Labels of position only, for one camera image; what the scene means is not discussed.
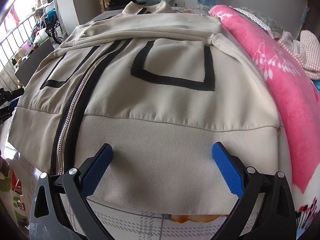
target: beige jacket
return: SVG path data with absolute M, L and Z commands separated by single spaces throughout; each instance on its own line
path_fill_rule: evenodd
M 78 26 L 26 86 L 9 142 L 58 173 L 109 143 L 114 157 L 94 195 L 145 211 L 228 214 L 237 197 L 212 159 L 217 141 L 290 183 L 276 105 L 220 32 L 217 17 L 180 13 Z

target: black zipper tape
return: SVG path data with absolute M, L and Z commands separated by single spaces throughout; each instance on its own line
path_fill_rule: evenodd
M 60 133 L 62 131 L 63 128 L 63 124 L 65 122 L 65 119 L 68 115 L 68 111 L 70 109 L 71 106 L 71 102 L 72 99 L 74 98 L 78 87 L 81 84 L 82 79 L 85 77 L 86 73 L 89 71 L 89 69 L 92 67 L 92 65 L 102 56 L 112 52 L 113 50 L 116 49 L 116 47 L 120 44 L 121 41 L 115 41 L 114 43 L 111 44 L 111 46 L 102 54 L 100 55 L 93 63 L 90 64 L 90 66 L 87 68 L 87 70 L 85 71 L 85 73 L 83 74 L 82 78 L 80 79 L 80 81 L 78 82 L 77 86 L 75 87 L 75 89 L 73 90 L 71 96 L 69 97 L 66 105 L 63 108 L 61 117 L 60 117 L 60 121 L 57 127 L 57 131 L 56 131 L 56 135 L 54 137 L 54 141 L 53 141 L 53 146 L 52 146 L 52 153 L 51 153 L 51 165 L 50 165 L 50 173 L 55 174 L 56 173 L 56 156 L 57 156 L 57 147 L 58 147 L 58 142 L 59 142 L 59 137 L 60 137 Z
M 204 80 L 203 82 L 199 82 L 183 78 L 156 75 L 143 69 L 147 55 L 154 43 L 155 41 L 148 41 L 146 46 L 141 49 L 135 57 L 131 68 L 132 76 L 154 84 L 178 86 L 193 90 L 214 91 L 215 76 L 212 54 L 209 46 L 204 46 Z
M 91 57 L 91 55 L 97 50 L 97 48 L 99 48 L 100 46 L 94 46 L 89 53 L 85 56 L 85 58 L 81 61 L 81 63 L 76 67 L 76 69 L 74 70 L 74 72 L 70 75 L 70 77 L 68 77 L 65 81 L 57 81 L 57 80 L 53 80 L 53 79 L 49 79 L 42 84 L 42 86 L 40 87 L 40 89 L 43 89 L 45 87 L 52 87 L 52 88 L 60 88 L 62 87 L 62 85 L 64 85 L 65 83 L 68 82 L 68 80 L 81 68 L 81 66 L 83 65 L 83 63 L 85 63 L 89 57 Z
M 111 52 L 106 58 L 104 58 L 98 66 L 91 73 L 86 85 L 84 86 L 81 95 L 79 96 L 78 102 L 75 106 L 72 119 L 70 120 L 70 125 L 65 141 L 64 147 L 64 171 L 67 172 L 70 168 L 74 166 L 75 154 L 76 154 L 76 143 L 78 139 L 78 134 L 80 130 L 80 125 L 84 117 L 84 111 L 88 105 L 90 97 L 93 90 L 111 61 L 124 50 L 125 47 L 132 41 L 132 39 L 127 39 L 122 47 L 114 52 Z

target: pink checkered fabric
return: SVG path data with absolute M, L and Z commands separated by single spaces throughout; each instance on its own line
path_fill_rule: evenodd
M 278 43 L 303 67 L 310 79 L 320 80 L 320 43 L 310 31 L 302 31 L 300 41 L 284 32 Z

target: pink blanket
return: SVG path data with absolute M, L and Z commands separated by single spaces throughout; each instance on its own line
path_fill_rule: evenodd
M 246 50 L 276 102 L 288 138 L 298 228 L 303 230 L 317 214 L 320 197 L 320 95 L 291 55 L 255 23 L 225 5 L 209 13 L 220 17 Z

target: pillow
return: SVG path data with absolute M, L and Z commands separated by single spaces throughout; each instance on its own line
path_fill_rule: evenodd
M 216 5 L 209 13 L 221 19 L 248 53 L 278 107 L 291 159 L 290 163 L 280 155 L 279 168 L 284 164 L 292 168 L 291 191 L 300 235 L 319 211 L 314 203 L 320 198 L 320 95 L 295 59 L 254 22 L 225 5 Z M 305 211 L 311 211 L 308 223 Z
M 247 19 L 255 22 L 262 30 L 265 30 L 273 39 L 281 38 L 284 29 L 268 16 L 247 7 L 233 8 Z

